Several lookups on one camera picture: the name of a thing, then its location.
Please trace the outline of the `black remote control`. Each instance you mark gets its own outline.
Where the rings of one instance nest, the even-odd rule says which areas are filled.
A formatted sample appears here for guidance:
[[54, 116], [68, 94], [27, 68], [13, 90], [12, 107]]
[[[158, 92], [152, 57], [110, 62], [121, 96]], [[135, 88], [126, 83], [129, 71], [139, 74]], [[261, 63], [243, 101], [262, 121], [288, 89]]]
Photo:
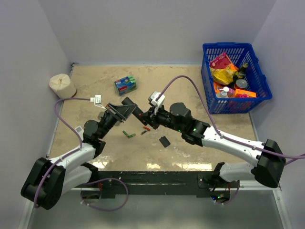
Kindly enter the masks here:
[[136, 103], [134, 103], [129, 97], [126, 97], [122, 101], [123, 105], [127, 105], [133, 109], [132, 114], [144, 125], [147, 126], [148, 123], [142, 117], [143, 111], [138, 107]]

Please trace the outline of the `black battery cover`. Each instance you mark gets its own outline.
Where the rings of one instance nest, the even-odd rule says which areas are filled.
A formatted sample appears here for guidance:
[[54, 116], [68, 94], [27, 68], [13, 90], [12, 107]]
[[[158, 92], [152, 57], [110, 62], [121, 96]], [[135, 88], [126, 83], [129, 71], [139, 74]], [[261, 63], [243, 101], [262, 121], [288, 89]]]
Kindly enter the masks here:
[[171, 144], [170, 141], [165, 136], [162, 136], [159, 139], [159, 141], [163, 145], [164, 148], [168, 147]]

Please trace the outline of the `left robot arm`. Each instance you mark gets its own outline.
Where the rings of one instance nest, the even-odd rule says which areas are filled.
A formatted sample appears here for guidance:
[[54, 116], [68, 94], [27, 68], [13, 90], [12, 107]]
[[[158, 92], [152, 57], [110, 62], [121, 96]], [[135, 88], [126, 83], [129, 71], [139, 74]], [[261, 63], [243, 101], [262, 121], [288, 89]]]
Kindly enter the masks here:
[[88, 120], [84, 124], [81, 144], [73, 150], [52, 159], [35, 161], [20, 194], [36, 206], [51, 209], [61, 195], [70, 189], [85, 184], [98, 184], [97, 168], [89, 161], [99, 156], [106, 143], [103, 138], [117, 122], [124, 122], [137, 108], [136, 104], [107, 104], [100, 121]]

